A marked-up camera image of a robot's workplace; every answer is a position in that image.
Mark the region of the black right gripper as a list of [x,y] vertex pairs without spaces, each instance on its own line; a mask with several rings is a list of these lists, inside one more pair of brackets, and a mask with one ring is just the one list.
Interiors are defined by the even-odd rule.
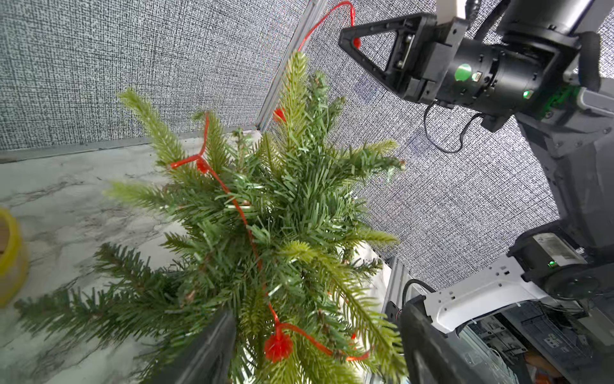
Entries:
[[435,15],[418,13],[345,28],[338,45],[388,91],[430,103],[467,30],[465,19],[439,24]]

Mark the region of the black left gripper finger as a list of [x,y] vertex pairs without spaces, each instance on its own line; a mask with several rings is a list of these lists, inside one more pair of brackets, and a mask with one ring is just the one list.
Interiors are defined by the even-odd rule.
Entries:
[[148,383],[228,383],[236,336],[233,312],[220,309],[179,357]]

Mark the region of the red string lights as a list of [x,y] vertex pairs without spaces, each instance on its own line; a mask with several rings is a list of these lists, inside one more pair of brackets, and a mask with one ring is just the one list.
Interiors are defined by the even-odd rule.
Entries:
[[[328,11],[306,33],[305,37],[302,39],[302,41],[301,41],[301,43],[299,45],[299,48],[297,48],[297,53],[300,53],[302,51],[303,47],[305,46],[305,43],[308,41],[308,39],[310,38],[312,33],[315,32],[315,30],[318,29],[318,27],[320,27],[320,25],[323,24],[323,22],[326,21],[326,19],[328,19],[328,17],[335,10],[337,10],[338,8],[340,8],[342,6],[348,6],[349,13],[350,13],[350,25],[352,27],[356,26],[356,11],[355,11],[353,3],[351,3],[351,1],[342,1],[342,2],[338,3],[336,6],[334,6],[330,11]],[[192,155],[192,156],[190,156],[188,158],[184,158],[183,160],[180,160],[178,162],[172,163],[170,165],[170,169],[171,170],[175,170],[175,169],[179,168],[180,166],[184,166],[185,164],[195,163],[197,168],[198,168],[198,170],[202,174],[204,174],[204,175],[210,174],[211,176],[213,176],[214,179],[218,182],[218,184],[222,188],[222,190],[225,193],[227,193],[227,195],[228,195],[230,193],[229,188],[227,187],[227,185],[225,185],[224,182],[222,182],[222,180],[220,179],[220,177],[218,176],[216,171],[212,168],[212,166],[206,161],[206,159],[204,157],[204,153],[207,150],[209,125],[210,125],[210,113],[207,112],[206,113],[206,125],[205,125],[205,128],[204,128],[203,144],[201,146],[201,150],[196,155]],[[249,244],[251,245],[251,248],[252,248],[252,251],[254,253],[254,256],[256,257],[258,271],[261,272],[262,271],[262,260],[260,258],[260,255],[259,255],[258,251],[257,251],[256,243],[254,242],[253,233],[251,231],[251,228],[250,228],[249,223],[247,221],[245,212],[243,210],[243,208],[246,207],[246,205],[243,205],[243,206],[240,205],[238,203],[238,201],[236,200],[236,198],[232,198],[231,199],[231,203],[233,203],[233,207],[236,209],[236,211],[240,215],[241,220],[242,220],[242,222],[244,224],[244,227],[246,228],[246,233],[248,235]],[[283,359],[289,358],[289,356],[293,352],[294,344],[293,344],[291,338],[287,334],[284,333],[284,330],[290,330],[290,331],[293,331],[293,332],[296,332],[296,333],[300,334],[307,341],[309,341],[314,347],[316,347],[318,350],[320,350],[325,355],[328,355],[330,357],[334,357],[335,356],[335,351],[334,350],[331,350],[331,349],[327,348],[326,346],[322,345],[313,336],[307,334],[300,327],[294,326],[291,323],[282,323],[279,320],[278,315],[277,315],[276,311],[274,310],[274,308],[273,308],[273,306],[272,306],[270,301],[267,302],[267,305],[268,305],[268,308],[270,310],[271,315],[273,316],[273,321],[274,321],[274,331],[273,331],[273,334],[271,334],[271,336],[265,342],[265,356],[270,361],[272,361],[274,363],[277,363],[277,362],[279,362],[279,361],[281,361]]]

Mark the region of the small green christmas tree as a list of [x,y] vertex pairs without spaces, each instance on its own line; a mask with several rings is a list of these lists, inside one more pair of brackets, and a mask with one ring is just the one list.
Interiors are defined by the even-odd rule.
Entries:
[[[104,343],[152,337],[158,345],[142,371],[151,379],[218,310],[229,309],[237,323],[229,382],[359,383],[360,371],[396,383],[406,377],[398,329],[366,290],[382,264],[354,261],[361,245],[396,242],[364,221],[365,205],[353,195],[360,182],[404,168],[393,156],[395,142],[334,147],[329,134],[345,101],[330,99],[325,75],[310,72],[307,57],[295,53],[285,71],[278,125],[260,139],[226,134],[212,111],[193,117],[204,134],[210,113],[204,157],[229,188],[227,195],[195,163],[171,170],[192,155],[144,97],[126,90],[119,98],[150,135],[168,181],[162,187],[115,182],[108,194],[179,222],[184,233],[168,233],[163,243],[177,260],[155,269],[134,249],[103,244],[94,268],[110,277],[110,285],[91,293],[64,286],[19,300],[15,306],[26,330]],[[246,205],[261,272],[232,198]],[[293,352],[270,361],[265,342],[274,321],[268,301],[282,323],[300,327],[335,356],[284,330]]]

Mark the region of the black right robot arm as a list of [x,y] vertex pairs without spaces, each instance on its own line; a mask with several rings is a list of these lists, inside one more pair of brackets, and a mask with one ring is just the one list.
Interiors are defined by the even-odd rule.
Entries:
[[542,299],[613,291],[613,81],[600,74],[598,29],[610,1],[502,1],[472,38],[476,1],[440,1],[341,31],[338,44],[400,99],[461,106],[488,131],[515,118],[559,219],[446,291],[427,288],[390,320],[412,383],[478,383],[450,340],[478,318]]

